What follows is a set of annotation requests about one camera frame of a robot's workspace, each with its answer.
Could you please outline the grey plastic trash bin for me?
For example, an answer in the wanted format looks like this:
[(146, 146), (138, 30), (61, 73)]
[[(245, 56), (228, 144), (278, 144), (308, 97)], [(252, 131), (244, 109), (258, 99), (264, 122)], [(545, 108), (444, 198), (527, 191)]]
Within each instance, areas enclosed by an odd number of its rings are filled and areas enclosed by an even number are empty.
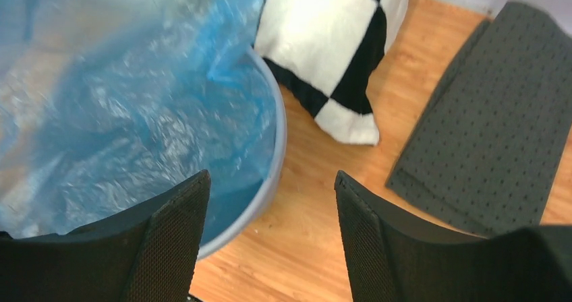
[(269, 207), (275, 198), (287, 148), (287, 118), (280, 87), (263, 58), (249, 48), (241, 62), (251, 63), (264, 80), (272, 97), (272, 123), (262, 134), (263, 146), (252, 155), (262, 164), (249, 163), (256, 169), (245, 181), (237, 177), (212, 175), (210, 200), (198, 259), (216, 253), (236, 238)]

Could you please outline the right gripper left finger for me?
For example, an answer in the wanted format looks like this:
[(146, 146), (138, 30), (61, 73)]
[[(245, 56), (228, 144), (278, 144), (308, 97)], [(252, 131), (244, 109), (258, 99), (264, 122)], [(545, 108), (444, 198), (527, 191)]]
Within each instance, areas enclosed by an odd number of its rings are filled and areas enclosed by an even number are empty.
[(200, 171), (154, 198), (65, 235), (1, 233), (2, 301), (193, 301), (210, 197)]

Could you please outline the blue plastic trash bag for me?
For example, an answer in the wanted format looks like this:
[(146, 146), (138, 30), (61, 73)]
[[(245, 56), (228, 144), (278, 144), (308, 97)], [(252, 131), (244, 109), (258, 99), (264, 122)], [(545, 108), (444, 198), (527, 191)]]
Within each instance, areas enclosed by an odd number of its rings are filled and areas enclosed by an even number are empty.
[(198, 171), (262, 164), (241, 58), (264, 0), (1, 0), (1, 230), (66, 234)]

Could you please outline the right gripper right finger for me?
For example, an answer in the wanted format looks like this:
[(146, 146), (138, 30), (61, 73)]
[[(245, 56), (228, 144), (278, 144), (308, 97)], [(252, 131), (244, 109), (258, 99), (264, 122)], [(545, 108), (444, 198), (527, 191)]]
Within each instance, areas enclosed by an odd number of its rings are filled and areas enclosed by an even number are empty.
[(483, 239), (438, 226), (343, 171), (335, 192), (354, 301), (570, 301), (571, 227)]

